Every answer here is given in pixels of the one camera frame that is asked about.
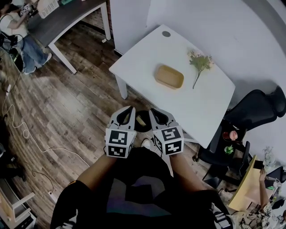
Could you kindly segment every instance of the jeans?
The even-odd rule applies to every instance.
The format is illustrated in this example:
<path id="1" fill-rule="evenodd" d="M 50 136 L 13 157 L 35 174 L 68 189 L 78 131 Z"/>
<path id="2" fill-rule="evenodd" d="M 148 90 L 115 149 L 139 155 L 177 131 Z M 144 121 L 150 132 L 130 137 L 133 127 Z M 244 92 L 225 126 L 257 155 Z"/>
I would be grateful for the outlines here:
<path id="1" fill-rule="evenodd" d="M 43 53 L 39 45 L 30 35 L 18 41 L 17 46 L 20 49 L 23 48 L 22 55 L 25 64 L 25 73 L 33 72 L 37 64 L 43 66 L 48 58 L 48 54 Z"/>

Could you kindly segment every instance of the gray desk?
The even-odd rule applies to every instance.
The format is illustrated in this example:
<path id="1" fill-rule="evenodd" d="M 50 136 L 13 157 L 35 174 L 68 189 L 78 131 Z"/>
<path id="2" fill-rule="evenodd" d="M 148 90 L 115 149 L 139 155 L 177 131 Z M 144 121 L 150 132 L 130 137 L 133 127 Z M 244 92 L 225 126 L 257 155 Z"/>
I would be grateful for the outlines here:
<path id="1" fill-rule="evenodd" d="M 59 59 L 76 73 L 76 69 L 68 62 L 64 55 L 55 46 L 55 42 L 71 27 L 85 18 L 93 11 L 101 8 L 101 15 L 105 29 L 106 39 L 110 40 L 109 22 L 106 8 L 106 0 L 73 0 L 72 2 L 58 7 L 45 19 L 38 14 L 31 18 L 28 23 L 29 32 L 43 46 L 48 46 Z"/>

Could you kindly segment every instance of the shoe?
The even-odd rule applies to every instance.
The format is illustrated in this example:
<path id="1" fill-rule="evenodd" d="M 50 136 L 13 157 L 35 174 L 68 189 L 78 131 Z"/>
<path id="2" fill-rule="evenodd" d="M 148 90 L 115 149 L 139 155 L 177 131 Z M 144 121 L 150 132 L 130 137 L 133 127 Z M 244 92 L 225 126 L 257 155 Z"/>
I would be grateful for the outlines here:
<path id="1" fill-rule="evenodd" d="M 46 61 L 45 61 L 45 63 L 48 62 L 51 58 L 52 58 L 52 54 L 49 53 L 49 54 L 48 54 L 48 57 L 47 57 L 47 59 L 46 59 Z"/>
<path id="2" fill-rule="evenodd" d="M 150 149 L 151 148 L 151 141 L 149 139 L 145 139 L 142 144 L 141 144 L 141 147 L 145 147 L 147 149 Z"/>
<path id="3" fill-rule="evenodd" d="M 18 176 L 20 178 L 22 178 L 23 182 L 25 182 L 27 180 L 26 175 L 25 175 L 25 168 L 23 166 L 19 165 L 18 169 L 20 170 Z"/>
<path id="4" fill-rule="evenodd" d="M 35 69 L 34 69 L 32 72 L 25 72 L 24 74 L 25 74 L 25 75 L 29 75 L 29 74 L 33 73 L 34 71 L 36 71 L 36 69 L 37 69 L 37 68 L 35 67 Z"/>

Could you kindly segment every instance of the potted plant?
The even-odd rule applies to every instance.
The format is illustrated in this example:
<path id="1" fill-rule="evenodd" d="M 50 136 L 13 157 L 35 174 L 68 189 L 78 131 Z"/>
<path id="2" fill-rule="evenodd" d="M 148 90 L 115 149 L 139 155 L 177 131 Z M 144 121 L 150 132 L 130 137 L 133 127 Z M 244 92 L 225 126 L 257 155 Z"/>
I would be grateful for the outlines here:
<path id="1" fill-rule="evenodd" d="M 266 148 L 262 150 L 264 152 L 263 164 L 264 164 L 266 169 L 271 168 L 275 164 L 275 157 L 274 157 L 274 154 L 272 152 L 272 149 L 273 149 L 273 147 L 266 146 Z"/>
<path id="2" fill-rule="evenodd" d="M 226 153 L 226 154 L 232 154 L 233 153 L 233 147 L 232 147 L 232 145 L 231 146 L 227 146 L 226 148 L 224 148 L 224 152 Z"/>
<path id="3" fill-rule="evenodd" d="M 214 65 L 212 62 L 212 57 L 210 55 L 204 56 L 202 53 L 197 50 L 191 50 L 188 52 L 188 57 L 190 58 L 189 63 L 196 67 L 198 70 L 198 76 L 193 84 L 193 89 L 197 83 L 198 78 L 201 75 L 201 72 L 205 69 L 210 70 Z"/>

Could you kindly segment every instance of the laminate flooring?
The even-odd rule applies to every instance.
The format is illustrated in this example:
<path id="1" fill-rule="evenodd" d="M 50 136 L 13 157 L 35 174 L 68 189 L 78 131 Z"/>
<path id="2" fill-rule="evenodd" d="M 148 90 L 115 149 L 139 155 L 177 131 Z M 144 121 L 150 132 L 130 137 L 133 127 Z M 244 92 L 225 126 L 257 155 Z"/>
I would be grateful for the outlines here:
<path id="1" fill-rule="evenodd" d="M 21 74 L 14 90 L 4 105 L 4 113 L 15 105 L 15 125 L 26 122 L 35 141 L 42 150 L 66 148 L 77 152 L 89 165 L 104 152 L 105 128 L 118 109 L 132 105 L 136 110 L 152 107 L 141 95 L 128 88 L 128 98 L 122 99 L 115 77 L 109 67 L 118 59 L 114 54 L 113 41 L 102 43 L 104 35 L 77 24 L 63 35 L 56 46 L 77 69 L 72 74 L 57 57 L 28 76 Z M 14 84 L 18 76 L 16 67 L 1 51 L 4 58 L 1 72 Z M 4 95 L 0 96 L 1 106 Z M 55 203 L 48 192 L 50 181 L 40 175 L 32 175 L 31 169 L 46 174 L 54 186 L 53 195 L 61 191 L 87 169 L 82 160 L 64 150 L 42 153 L 31 137 L 25 139 L 25 126 L 12 127 L 13 108 L 8 112 L 7 127 L 10 133 L 10 150 L 18 156 L 26 169 L 27 181 L 13 179 L 16 193 L 23 197 L 30 192 L 35 196 L 27 202 L 38 217 L 38 228 L 49 228 Z M 139 133 L 135 147 L 140 146 L 148 134 Z M 200 178 L 206 174 L 208 164 L 195 163 L 192 156 L 199 145 L 185 144 L 185 157 Z"/>

